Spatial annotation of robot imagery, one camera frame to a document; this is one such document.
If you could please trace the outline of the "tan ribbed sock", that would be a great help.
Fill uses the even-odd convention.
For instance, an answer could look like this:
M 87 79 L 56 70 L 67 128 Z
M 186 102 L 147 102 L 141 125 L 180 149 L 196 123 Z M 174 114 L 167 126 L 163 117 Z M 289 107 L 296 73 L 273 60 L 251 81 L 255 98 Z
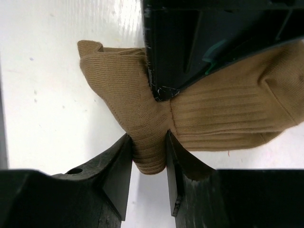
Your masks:
M 151 92 L 144 49 L 77 46 L 87 83 L 132 138 L 143 174 L 165 168 L 168 131 L 188 151 L 217 152 L 258 147 L 304 120 L 303 41 L 239 61 L 164 102 Z

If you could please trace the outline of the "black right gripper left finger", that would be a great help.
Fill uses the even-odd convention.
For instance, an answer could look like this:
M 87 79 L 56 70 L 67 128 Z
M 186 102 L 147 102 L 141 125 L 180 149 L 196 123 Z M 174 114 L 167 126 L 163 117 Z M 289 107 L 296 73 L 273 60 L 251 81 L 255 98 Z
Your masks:
M 118 228 L 125 220 L 132 140 L 113 146 L 65 174 L 1 170 L 3 228 Z

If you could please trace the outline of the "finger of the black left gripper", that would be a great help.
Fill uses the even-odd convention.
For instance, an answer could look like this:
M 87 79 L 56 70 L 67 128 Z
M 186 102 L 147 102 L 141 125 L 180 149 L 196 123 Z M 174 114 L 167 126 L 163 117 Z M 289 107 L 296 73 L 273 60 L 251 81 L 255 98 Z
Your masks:
M 200 79 L 300 40 L 301 0 L 144 0 L 149 84 L 167 101 Z

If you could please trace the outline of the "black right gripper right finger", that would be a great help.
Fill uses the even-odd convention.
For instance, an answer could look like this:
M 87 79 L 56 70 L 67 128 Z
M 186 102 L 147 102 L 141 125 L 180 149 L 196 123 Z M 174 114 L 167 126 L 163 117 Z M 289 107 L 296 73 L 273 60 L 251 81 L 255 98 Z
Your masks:
M 178 228 L 301 228 L 303 170 L 213 169 L 166 134 L 171 215 Z

